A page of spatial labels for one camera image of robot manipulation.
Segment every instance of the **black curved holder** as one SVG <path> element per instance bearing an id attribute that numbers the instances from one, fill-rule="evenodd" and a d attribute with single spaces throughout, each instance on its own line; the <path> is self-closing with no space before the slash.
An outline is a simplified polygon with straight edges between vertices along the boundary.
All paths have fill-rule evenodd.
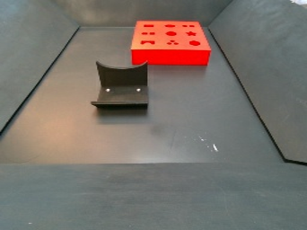
<path id="1" fill-rule="evenodd" d="M 129 68 L 113 68 L 96 62 L 100 75 L 100 95 L 96 107 L 148 106 L 148 63 Z"/>

